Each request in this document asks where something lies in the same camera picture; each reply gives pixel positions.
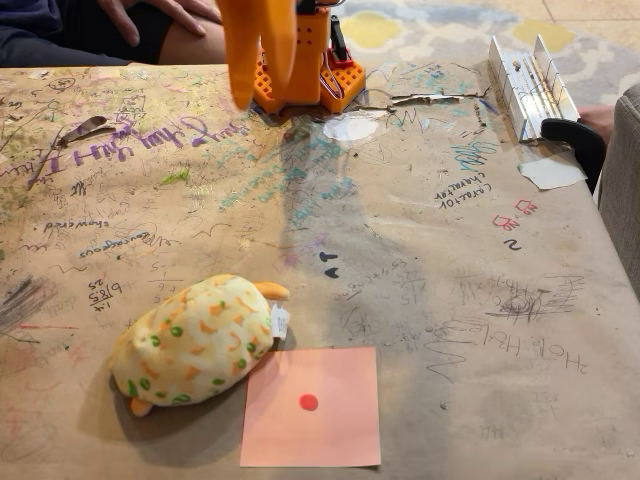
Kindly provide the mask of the person's bare hand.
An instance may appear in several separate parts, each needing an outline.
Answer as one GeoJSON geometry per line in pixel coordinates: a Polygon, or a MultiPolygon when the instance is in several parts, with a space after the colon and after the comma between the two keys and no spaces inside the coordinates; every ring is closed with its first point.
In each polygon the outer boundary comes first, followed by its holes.
{"type": "MultiPolygon", "coordinates": [[[[208,1],[196,0],[141,0],[168,15],[182,27],[197,36],[204,36],[204,27],[197,17],[222,24],[219,10],[208,1]]],[[[97,3],[110,18],[116,29],[131,46],[140,42],[138,28],[134,25],[128,10],[140,3],[138,0],[98,0],[97,3]]]]}

